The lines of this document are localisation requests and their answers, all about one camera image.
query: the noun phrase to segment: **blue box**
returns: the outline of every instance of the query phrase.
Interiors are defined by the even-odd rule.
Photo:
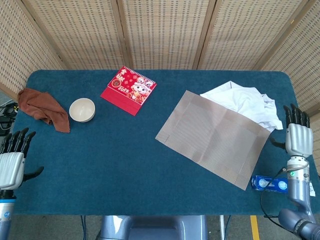
[[[253,189],[263,191],[271,180],[272,177],[256,175],[251,177],[251,185]],[[286,194],[288,192],[288,179],[286,177],[275,178],[265,190]]]

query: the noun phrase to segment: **blue table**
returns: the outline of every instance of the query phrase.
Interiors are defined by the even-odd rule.
[[[227,81],[256,87],[275,99],[285,122],[283,105],[296,103],[289,77],[282,72],[214,70],[138,70],[157,87],[136,116],[100,98],[116,70],[39,70],[27,87],[49,92],[68,112],[78,98],[96,106],[93,120],[70,120],[71,133],[19,111],[14,130],[36,131],[25,172],[44,166],[43,173],[25,182],[15,194],[17,214],[68,215],[261,215],[260,194],[230,184],[155,140],[185,90],[200,94]],[[274,131],[278,141],[285,131]],[[273,176],[285,166],[284,150],[265,144],[254,175]],[[316,194],[320,185],[310,157]],[[265,209],[276,215],[293,206],[285,194],[267,192]],[[311,198],[314,213],[318,197]]]

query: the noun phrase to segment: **brown towel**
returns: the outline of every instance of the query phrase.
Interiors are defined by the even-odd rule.
[[[58,132],[70,133],[68,114],[49,93],[25,88],[19,92],[18,104],[21,111],[35,119],[53,123]]]

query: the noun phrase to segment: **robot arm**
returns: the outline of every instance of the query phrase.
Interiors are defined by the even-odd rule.
[[[291,158],[287,161],[288,197],[297,207],[296,211],[282,209],[278,215],[280,225],[305,240],[320,240],[320,225],[311,211],[310,172],[307,157],[313,152],[313,133],[310,119],[305,112],[291,105],[284,106],[286,114],[285,144],[272,143],[285,148]]]
[[[30,141],[36,132],[26,135],[29,129],[8,134],[0,146],[0,240],[9,237],[11,217],[14,210],[16,197],[14,190],[22,182],[35,178],[44,170],[40,167],[37,171],[24,174],[25,162]]]

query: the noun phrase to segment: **woven wall panel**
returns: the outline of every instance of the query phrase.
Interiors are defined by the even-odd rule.
[[[28,0],[27,5],[70,68],[124,65],[111,0]]]
[[[264,70],[283,71],[302,110],[320,103],[320,0],[269,59]]]
[[[191,69],[209,0],[124,0],[136,69]]]
[[[17,94],[38,69],[63,69],[14,0],[0,4],[0,82]]]
[[[311,121],[310,125],[313,131],[313,158],[320,175],[320,117]]]
[[[223,0],[199,69],[251,70],[301,0]]]

